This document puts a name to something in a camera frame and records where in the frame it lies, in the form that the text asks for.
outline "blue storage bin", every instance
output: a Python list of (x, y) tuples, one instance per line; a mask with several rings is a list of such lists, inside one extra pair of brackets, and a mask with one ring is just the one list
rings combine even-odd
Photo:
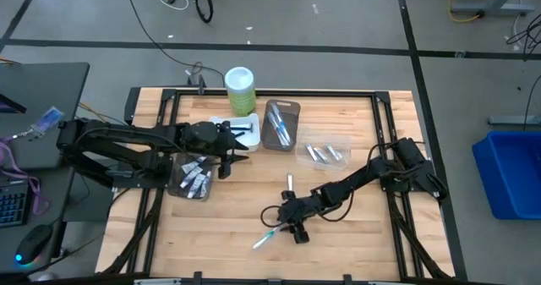
[(473, 155), (496, 218), (541, 219), (541, 133), (490, 132)]

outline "gray floor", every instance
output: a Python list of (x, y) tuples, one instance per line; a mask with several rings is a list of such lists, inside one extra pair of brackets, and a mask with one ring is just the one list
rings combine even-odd
[[(22, 1), (0, 0), (0, 33), (7, 28)], [(157, 41), (220, 44), (250, 41), (251, 44), (407, 49), (397, 0), (214, 2), (215, 18), (210, 25), (204, 25), (194, 8), (176, 12), (157, 0), (134, 0), (143, 23)], [(523, 2), (541, 9), (541, 0)], [(407, 0), (418, 49), (516, 50), (505, 44), (505, 37), (511, 36), (514, 18), (455, 24), (447, 17), (446, 4), (447, 0)], [(520, 19), (518, 29), (534, 15)], [(147, 41), (128, 0), (34, 0), (12, 38)], [(203, 61), (222, 72), (236, 65), (247, 66), (254, 71), (259, 87), (412, 90), (421, 114), (409, 57), (317, 52), (176, 50), (170, 53), (186, 62)], [(2, 56), (22, 63), (90, 63), (82, 101), (117, 118), (123, 115), (124, 98), (130, 86), (181, 85), (186, 80), (186, 68), (156, 50), (7, 46)], [(471, 151), (472, 144), (491, 130), (486, 124), (489, 115), (524, 113), (528, 92), (541, 74), (539, 61), (421, 58), (421, 65), (469, 279), (539, 284), (541, 222), (499, 221), (492, 217)], [(205, 74), (205, 78), (209, 85), (220, 84), (214, 74)], [(541, 112), (537, 94), (533, 96), (531, 111)], [(74, 187), (76, 200), (84, 188), (80, 182)], [(86, 206), (99, 206), (103, 210), (111, 200), (108, 191), (96, 189), (92, 194), (103, 196), (87, 202)], [(103, 232), (102, 213), (85, 218), (93, 222), (70, 224), (64, 245), (74, 248)], [(98, 240), (52, 270), (62, 277), (91, 274), (99, 246)]]

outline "computer keyboard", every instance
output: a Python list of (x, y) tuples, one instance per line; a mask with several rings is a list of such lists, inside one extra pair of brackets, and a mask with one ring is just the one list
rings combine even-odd
[(0, 185), (0, 227), (24, 225), (30, 201), (28, 182), (16, 181)]

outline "green cylindrical container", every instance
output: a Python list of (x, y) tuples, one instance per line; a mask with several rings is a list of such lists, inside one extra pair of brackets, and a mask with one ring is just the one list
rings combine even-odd
[(246, 117), (255, 109), (254, 74), (244, 67), (229, 69), (226, 88), (233, 113)]

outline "wooden table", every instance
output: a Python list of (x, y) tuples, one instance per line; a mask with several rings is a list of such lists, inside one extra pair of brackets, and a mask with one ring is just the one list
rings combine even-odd
[[(134, 125), (155, 125), (161, 91), (141, 89)], [(398, 138), (421, 140), (412, 93), (390, 91), (390, 96)], [(257, 98), (260, 122), (268, 99)], [(261, 224), (260, 212), (266, 206), (281, 204), (280, 193), (286, 188), (288, 172), (293, 174), (297, 195), (305, 196), (313, 187), (343, 179), (364, 166), (369, 148), (377, 143), (370, 100), (308, 96), (281, 99), (301, 104), (300, 132), (309, 129), (351, 138), (352, 158), (347, 169), (314, 170), (297, 164), (294, 152), (270, 151), (260, 145), (256, 152), (249, 153), (247, 161), (232, 165), (229, 178), (215, 179), (206, 202), (166, 193), (151, 267), (153, 277), (191, 277), (194, 271), (202, 271), (205, 278), (342, 280), (344, 274), (351, 274), (353, 280), (399, 279), (387, 201), (377, 181), (357, 190), (344, 221), (325, 222), (318, 217), (306, 221), (308, 244), (295, 244), (291, 234), (278, 233), (262, 248), (252, 250), (253, 243), (269, 230)], [(182, 96), (179, 108), (178, 122), (233, 117), (225, 96)], [(129, 191), (111, 209), (96, 271), (109, 266), (132, 236), (140, 193), (137, 189)], [(440, 267), (454, 275), (437, 201), (425, 193), (411, 193), (410, 200), (419, 240)], [(340, 216), (345, 207), (329, 217)], [(402, 242), (408, 274), (413, 276), (412, 256), (403, 236)], [(145, 243), (142, 245), (138, 269), (145, 251)]]

